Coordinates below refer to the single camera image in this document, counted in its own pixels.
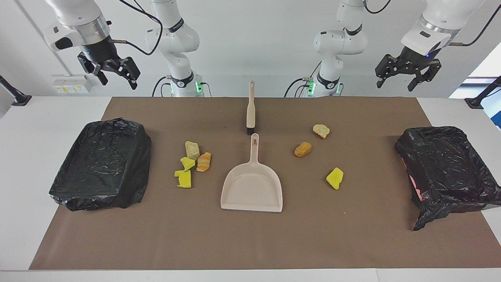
black pole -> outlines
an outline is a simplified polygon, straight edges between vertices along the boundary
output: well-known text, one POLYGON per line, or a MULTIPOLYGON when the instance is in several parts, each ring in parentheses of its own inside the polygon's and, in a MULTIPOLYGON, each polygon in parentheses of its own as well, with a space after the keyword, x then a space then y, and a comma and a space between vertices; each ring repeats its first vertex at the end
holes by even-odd
POLYGON ((483 109, 482 105, 482 100, 487 97, 494 89, 498 88, 501 86, 501 76, 496 78, 487 88, 482 91, 477 97, 475 98, 466 98, 465 101, 468 104, 468 106, 472 109, 483 109))
POLYGON ((10 83, 8 83, 3 76, 0 75, 0 84, 14 97, 14 103, 12 106, 24 106, 31 99, 31 95, 24 95, 21 91, 15 89, 10 83))

crumpled yellow piece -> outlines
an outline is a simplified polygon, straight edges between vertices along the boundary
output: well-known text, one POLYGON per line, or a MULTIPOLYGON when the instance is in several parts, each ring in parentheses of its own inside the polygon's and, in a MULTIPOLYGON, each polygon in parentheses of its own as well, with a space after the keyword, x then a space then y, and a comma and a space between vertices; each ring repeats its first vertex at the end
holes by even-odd
POLYGON ((195 160, 189 159, 188 157, 183 157, 180 161, 184 166, 184 171, 187 171, 195 166, 195 160))
POLYGON ((343 171, 339 168, 335 168, 328 176, 327 182, 332 186, 332 188, 338 190, 339 184, 343 181, 343 171))
POLYGON ((178 177, 179 185, 181 188, 191 188, 191 170, 175 171, 174 177, 178 177))

black plastic bag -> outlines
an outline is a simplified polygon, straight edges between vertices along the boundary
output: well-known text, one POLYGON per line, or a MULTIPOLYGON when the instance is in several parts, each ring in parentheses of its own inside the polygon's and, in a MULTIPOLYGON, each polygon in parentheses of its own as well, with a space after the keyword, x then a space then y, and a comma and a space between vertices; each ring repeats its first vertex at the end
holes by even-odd
POLYGON ((407 167, 412 202, 421 209, 414 230, 449 213, 501 205, 500 187, 461 129, 409 128, 395 149, 407 167))
POLYGON ((73 143, 49 195, 71 211, 141 202, 151 157, 143 125, 122 118, 87 124, 73 143))

pastry piece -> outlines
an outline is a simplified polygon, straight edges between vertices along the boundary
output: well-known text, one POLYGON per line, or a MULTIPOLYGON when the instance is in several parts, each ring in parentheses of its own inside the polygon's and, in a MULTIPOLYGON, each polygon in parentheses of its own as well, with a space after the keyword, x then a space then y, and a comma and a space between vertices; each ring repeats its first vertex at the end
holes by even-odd
POLYGON ((332 188, 338 190, 339 189, 339 184, 341 181, 343 181, 343 171, 340 170, 339 168, 335 168, 328 176, 327 176, 327 182, 332 186, 332 188))
POLYGON ((175 171, 174 177, 178 177, 179 185, 181 188, 191 188, 191 170, 175 171))
POLYGON ((196 160, 200 155, 200 149, 198 148, 198 144, 186 141, 186 143, 184 143, 184 146, 186 147, 186 156, 189 159, 196 160))
POLYGON ((187 171, 195 166, 195 161, 192 159, 188 159, 187 157, 182 157, 180 161, 183 164, 184 171, 187 171))
POLYGON ((320 135, 323 139, 325 139, 325 137, 327 137, 327 135, 331 132, 331 130, 323 124, 316 124, 313 127, 313 131, 320 135))
POLYGON ((198 157, 198 165, 196 171, 204 172, 210 168, 210 157, 212 155, 209 152, 204 153, 198 157))
POLYGON ((294 150, 294 155, 298 158, 306 156, 312 150, 312 145, 308 142, 303 142, 294 150))

dustpan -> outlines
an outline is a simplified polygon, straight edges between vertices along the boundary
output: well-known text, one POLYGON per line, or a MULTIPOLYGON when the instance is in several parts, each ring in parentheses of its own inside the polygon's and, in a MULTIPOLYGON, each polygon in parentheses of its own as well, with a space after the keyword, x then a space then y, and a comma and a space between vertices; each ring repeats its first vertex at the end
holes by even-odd
POLYGON ((259 135, 250 137, 250 161, 234 167, 226 176, 221 208, 227 210, 281 212, 282 186, 278 175, 258 162, 259 135))

